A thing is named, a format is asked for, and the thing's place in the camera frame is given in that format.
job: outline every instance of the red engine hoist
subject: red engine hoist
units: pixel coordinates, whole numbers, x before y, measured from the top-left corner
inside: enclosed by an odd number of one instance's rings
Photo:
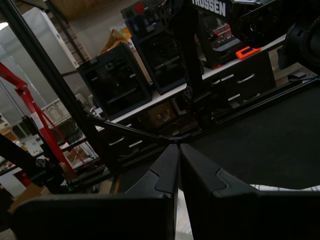
[[[27,88],[28,84],[22,79],[20,79],[19,77],[17,77],[16,75],[14,75],[2,63],[0,63],[0,77],[15,86],[15,91],[22,98],[24,104],[30,111],[31,117],[36,127],[39,129],[39,132],[43,136],[44,140],[51,148],[53,154],[56,156],[56,158],[59,160],[60,163],[65,163],[67,165],[67,167],[70,169],[72,174],[76,175],[76,172],[74,171],[70,163],[67,161],[63,151],[60,149],[54,134],[51,132],[49,126],[45,121],[45,118],[50,122],[50,124],[53,127],[55,126],[50,121],[50,119],[44,114],[44,112],[37,106],[36,101],[34,100],[29,89]]]

